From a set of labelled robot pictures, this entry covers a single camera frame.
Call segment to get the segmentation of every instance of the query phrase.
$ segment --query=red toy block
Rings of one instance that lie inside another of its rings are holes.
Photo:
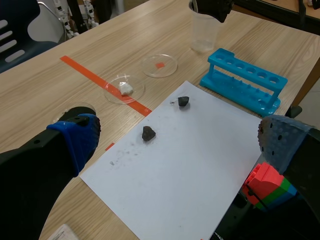
[[[249,195],[247,184],[254,191],[254,193],[263,200],[266,196],[271,194],[274,190],[281,186],[284,176],[280,175],[277,170],[268,163],[264,162],[258,164],[245,180],[242,190],[247,199],[253,205],[256,205],[259,200],[254,195]]]

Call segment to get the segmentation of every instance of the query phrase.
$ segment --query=orange paper piece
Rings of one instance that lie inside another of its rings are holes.
[[[158,63],[155,64],[155,67],[156,67],[157,69],[161,69],[161,68],[163,68],[164,66],[165,66],[165,64],[164,64],[163,62],[158,62]]]

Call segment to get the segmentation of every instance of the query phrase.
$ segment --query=white paper sheet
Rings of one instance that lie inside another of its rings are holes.
[[[260,121],[186,81],[81,178],[141,240],[208,240],[260,156]]]

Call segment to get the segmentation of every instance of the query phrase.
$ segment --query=blue test tube rack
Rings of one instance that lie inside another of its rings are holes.
[[[233,52],[222,48],[215,51],[208,62],[210,69],[201,79],[200,86],[215,91],[262,117],[274,114],[278,109],[281,103],[278,95],[288,82],[286,78],[237,59]],[[215,69],[215,66],[271,90],[273,94],[228,76]]]

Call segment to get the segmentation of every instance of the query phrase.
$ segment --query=orange tape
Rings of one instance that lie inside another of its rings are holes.
[[[92,82],[94,82],[95,84],[97,84],[101,88],[105,89],[106,91],[108,91],[110,94],[112,94],[116,98],[123,101],[124,103],[134,100],[130,96],[127,96],[127,95],[122,96],[121,92],[115,86],[109,84],[107,81],[103,80],[101,77],[94,74],[92,71],[89,71],[84,66],[82,66],[79,63],[77,63],[76,61],[72,60],[70,57],[63,56],[60,59],[63,62],[65,62],[66,64],[68,64],[70,67],[72,67],[73,69],[75,69],[76,71],[78,71],[79,73],[81,73],[82,75],[87,77],[88,79],[90,79]],[[127,105],[145,117],[148,116],[152,112],[149,108],[143,106],[140,102],[138,102],[136,100],[134,100],[133,102],[127,103]]]
[[[115,144],[112,142],[105,150],[108,151],[113,145]]]

